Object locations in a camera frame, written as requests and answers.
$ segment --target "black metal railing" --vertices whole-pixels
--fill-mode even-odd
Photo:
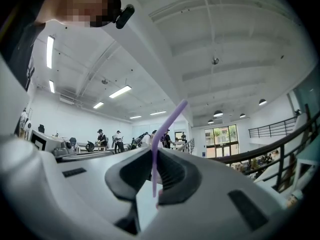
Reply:
[[[293,132],[298,116],[275,122],[258,128],[249,129],[250,138],[273,137],[280,135],[289,135]]]
[[[188,152],[189,154],[192,154],[195,148],[195,139],[189,140],[186,144],[179,147],[177,150],[182,152]]]
[[[249,168],[247,171],[243,171],[244,175],[252,175],[257,172],[264,172],[265,169],[268,167],[279,163],[279,169],[278,172],[263,178],[263,181],[270,180],[274,177],[276,177],[276,184],[272,187],[278,191],[282,192],[285,189],[287,189],[291,185],[291,178],[295,175],[294,167],[296,165],[296,156],[299,154],[302,150],[305,149],[307,145],[309,145],[319,134],[319,125],[317,125],[317,119],[320,117],[320,111],[306,124],[301,126],[299,129],[295,130],[294,132],[290,133],[288,136],[285,136],[284,138],[257,148],[252,151],[248,151],[245,153],[235,154],[231,156],[223,156],[223,157],[216,157],[216,158],[208,158],[211,160],[216,160],[219,162],[222,162],[224,164],[233,164],[238,163],[241,161],[251,160],[255,159],[257,157],[261,157],[264,155],[267,155],[269,152],[272,152],[274,150],[277,150],[280,148],[280,157],[277,160],[274,160],[268,164],[265,164],[263,166],[259,166],[257,168]],[[302,141],[299,145],[297,145],[294,149],[289,151],[288,153],[285,153],[285,144],[292,141],[296,137],[302,135]],[[285,158],[289,158],[289,164],[284,167],[284,160]]]

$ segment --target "security camera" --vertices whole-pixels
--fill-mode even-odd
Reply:
[[[213,65],[217,65],[219,63],[219,59],[218,58],[215,58],[213,57],[213,60],[211,62]]]

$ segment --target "ceiling light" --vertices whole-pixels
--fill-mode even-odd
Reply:
[[[259,101],[259,106],[262,106],[263,104],[266,104],[266,103],[267,103],[267,101],[264,98],[262,98]]]
[[[129,85],[127,85],[127,86],[123,87],[122,89],[116,91],[114,94],[111,94],[109,97],[113,99],[113,98],[115,98],[115,97],[129,91],[129,90],[131,90],[131,87]]]
[[[158,115],[158,114],[163,114],[163,113],[167,113],[167,111],[161,111],[161,112],[151,113],[150,116]]]
[[[52,52],[54,50],[55,39],[52,36],[48,36],[46,41],[46,66],[52,69]]]
[[[54,94],[55,93],[55,87],[54,87],[54,82],[49,80],[49,85],[50,85],[50,90]]]
[[[93,108],[94,109],[97,109],[99,107],[101,107],[104,103],[103,102],[99,102],[97,105],[95,105]]]
[[[216,112],[214,112],[213,116],[214,116],[215,118],[217,118],[217,117],[222,116],[223,114],[224,114],[224,113],[222,113],[221,110],[217,110]]]

